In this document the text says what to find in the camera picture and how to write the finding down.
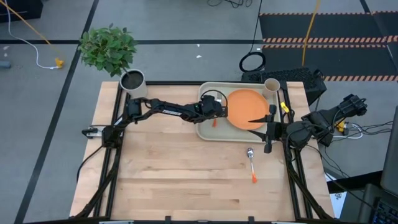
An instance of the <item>black keyboard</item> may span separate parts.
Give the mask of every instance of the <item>black keyboard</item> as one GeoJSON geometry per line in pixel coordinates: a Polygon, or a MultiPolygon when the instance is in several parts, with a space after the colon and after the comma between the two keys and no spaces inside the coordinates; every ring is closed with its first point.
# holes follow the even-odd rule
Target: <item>black keyboard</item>
{"type": "Polygon", "coordinates": [[[377,224],[398,224],[398,211],[390,205],[379,200],[377,203],[377,211],[374,212],[373,222],[377,224]]]}

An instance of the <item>orange plate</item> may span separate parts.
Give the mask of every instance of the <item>orange plate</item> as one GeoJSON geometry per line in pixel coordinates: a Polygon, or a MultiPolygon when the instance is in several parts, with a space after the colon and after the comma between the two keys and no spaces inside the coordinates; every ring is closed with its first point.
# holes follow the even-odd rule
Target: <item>orange plate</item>
{"type": "Polygon", "coordinates": [[[228,121],[237,128],[253,130],[264,123],[250,123],[269,114],[267,100],[258,92],[249,89],[235,90],[228,96],[228,121]]]}

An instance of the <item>white pot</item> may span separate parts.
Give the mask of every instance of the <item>white pot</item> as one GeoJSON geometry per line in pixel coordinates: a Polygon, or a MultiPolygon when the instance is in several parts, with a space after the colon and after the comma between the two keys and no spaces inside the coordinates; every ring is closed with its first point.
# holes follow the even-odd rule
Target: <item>white pot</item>
{"type": "Polygon", "coordinates": [[[121,75],[120,79],[119,79],[120,86],[121,86],[126,92],[128,92],[128,93],[131,95],[131,98],[132,98],[132,99],[133,99],[133,98],[146,97],[146,96],[147,96],[147,85],[146,85],[146,83],[145,83],[145,76],[144,76],[143,72],[140,71],[140,70],[138,70],[138,69],[129,69],[129,70],[127,70],[127,71],[128,71],[128,72],[134,71],[134,72],[140,73],[140,74],[142,75],[142,83],[141,83],[141,85],[140,85],[139,87],[137,87],[137,88],[135,88],[135,89],[132,89],[132,90],[126,88],[126,87],[123,86],[123,84],[122,84],[122,79],[123,79],[123,77],[126,75],[126,72],[124,72],[124,73],[121,75]]]}

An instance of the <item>potted plant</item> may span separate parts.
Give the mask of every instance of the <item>potted plant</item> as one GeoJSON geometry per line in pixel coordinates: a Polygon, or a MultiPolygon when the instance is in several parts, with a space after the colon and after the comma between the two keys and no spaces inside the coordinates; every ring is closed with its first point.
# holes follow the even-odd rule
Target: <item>potted plant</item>
{"type": "Polygon", "coordinates": [[[138,69],[130,69],[137,42],[126,28],[118,27],[90,29],[80,39],[78,50],[85,65],[95,66],[97,70],[106,70],[111,77],[119,75],[120,85],[132,98],[147,94],[144,74],[138,69]]]}

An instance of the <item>green leaves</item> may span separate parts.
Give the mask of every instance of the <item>green leaves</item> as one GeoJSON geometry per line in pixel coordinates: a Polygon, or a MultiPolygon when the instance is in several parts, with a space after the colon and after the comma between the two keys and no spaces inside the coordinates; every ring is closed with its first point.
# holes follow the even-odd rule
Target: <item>green leaves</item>
{"type": "Polygon", "coordinates": [[[108,28],[90,29],[82,35],[78,47],[85,65],[105,69],[111,77],[121,75],[129,68],[137,45],[126,28],[112,27],[110,24],[108,28]]]}

